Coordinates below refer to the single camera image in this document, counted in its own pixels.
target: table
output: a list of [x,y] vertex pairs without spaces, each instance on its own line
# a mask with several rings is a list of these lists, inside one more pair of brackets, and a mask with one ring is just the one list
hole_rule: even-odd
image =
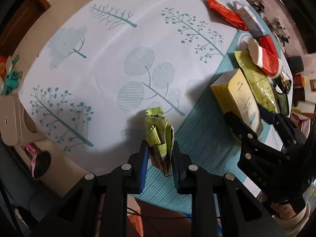
[[[46,44],[19,97],[47,137],[97,175],[137,152],[144,110],[161,105],[181,152],[209,172],[232,172],[243,181],[239,148],[209,85],[238,66],[233,51],[246,35],[203,0],[92,0]],[[260,139],[273,134],[264,125]],[[191,210],[190,197],[178,196],[172,178],[152,166],[139,198]]]

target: metal rivet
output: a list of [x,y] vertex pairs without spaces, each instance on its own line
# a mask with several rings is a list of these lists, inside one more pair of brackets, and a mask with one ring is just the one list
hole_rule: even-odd
[[88,173],[88,174],[86,174],[86,175],[84,176],[84,178],[85,178],[86,180],[92,180],[92,179],[94,178],[94,174],[93,174],[93,173]]
[[132,168],[132,166],[130,164],[123,164],[122,165],[123,170],[130,170],[131,168]]
[[225,175],[225,178],[226,178],[227,180],[234,180],[234,179],[235,179],[235,176],[234,176],[233,174],[231,174],[231,173],[228,173],[228,174]]
[[191,171],[196,171],[196,170],[198,170],[198,166],[192,164],[192,165],[189,166],[189,169],[190,169]]

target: green packet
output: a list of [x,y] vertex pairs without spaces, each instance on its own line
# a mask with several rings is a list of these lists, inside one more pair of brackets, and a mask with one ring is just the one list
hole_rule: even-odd
[[278,113],[278,105],[267,75],[253,63],[249,51],[235,51],[234,53],[257,103],[268,111]]
[[150,147],[151,164],[164,176],[171,173],[171,156],[174,144],[174,128],[165,117],[162,108],[145,111],[146,141]]

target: cardboard box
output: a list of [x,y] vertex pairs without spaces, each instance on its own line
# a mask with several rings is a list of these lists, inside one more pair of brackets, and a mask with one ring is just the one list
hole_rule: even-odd
[[240,69],[223,73],[212,85],[223,113],[232,111],[259,136],[262,123],[257,102],[250,86]]

